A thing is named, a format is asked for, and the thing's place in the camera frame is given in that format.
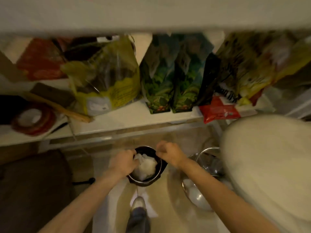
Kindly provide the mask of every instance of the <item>leg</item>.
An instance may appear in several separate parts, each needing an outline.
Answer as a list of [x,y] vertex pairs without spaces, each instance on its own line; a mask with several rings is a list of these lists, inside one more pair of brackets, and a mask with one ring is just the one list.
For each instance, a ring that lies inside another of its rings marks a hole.
[[125,233],[149,233],[150,221],[147,216],[145,201],[137,197],[132,205],[130,218],[127,222]]

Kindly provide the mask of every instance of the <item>green food pouch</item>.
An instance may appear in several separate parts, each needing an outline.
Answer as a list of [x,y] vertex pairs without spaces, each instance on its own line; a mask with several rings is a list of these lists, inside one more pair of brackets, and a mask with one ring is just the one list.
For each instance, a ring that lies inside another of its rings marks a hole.
[[140,64],[142,94],[151,114],[168,112],[173,96],[174,61],[178,40],[167,34],[153,35]]
[[180,51],[175,60],[173,113],[192,111],[203,80],[205,61],[214,46],[203,34],[173,34]]

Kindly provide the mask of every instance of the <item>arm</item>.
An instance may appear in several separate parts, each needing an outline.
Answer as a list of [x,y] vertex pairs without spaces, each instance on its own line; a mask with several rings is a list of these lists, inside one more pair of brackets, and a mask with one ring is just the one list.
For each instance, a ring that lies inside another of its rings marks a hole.
[[279,230],[260,212],[229,190],[223,183],[188,159],[179,146],[161,141],[157,156],[181,169],[198,187],[231,233],[276,233]]
[[127,150],[114,156],[103,176],[48,222],[39,233],[83,233],[111,189],[137,167],[139,161],[133,160],[135,153]]

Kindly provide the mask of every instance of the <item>hand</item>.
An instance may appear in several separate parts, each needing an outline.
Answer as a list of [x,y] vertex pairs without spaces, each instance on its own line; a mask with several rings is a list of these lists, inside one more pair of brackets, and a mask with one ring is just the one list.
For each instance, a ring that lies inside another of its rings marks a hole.
[[181,164],[187,160],[187,156],[176,143],[167,141],[160,141],[157,144],[156,155],[178,169],[181,169]]
[[121,178],[129,175],[139,165],[139,160],[133,160],[135,150],[123,150],[113,156],[109,169],[120,175]]

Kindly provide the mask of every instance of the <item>forearm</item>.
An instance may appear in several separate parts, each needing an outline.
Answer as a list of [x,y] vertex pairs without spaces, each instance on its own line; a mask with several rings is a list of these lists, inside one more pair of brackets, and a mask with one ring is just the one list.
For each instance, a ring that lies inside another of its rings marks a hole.
[[106,171],[39,233],[82,233],[107,194],[121,178],[122,176],[113,170]]
[[196,184],[231,233],[279,232],[254,207],[216,180],[195,161],[185,159],[180,168]]

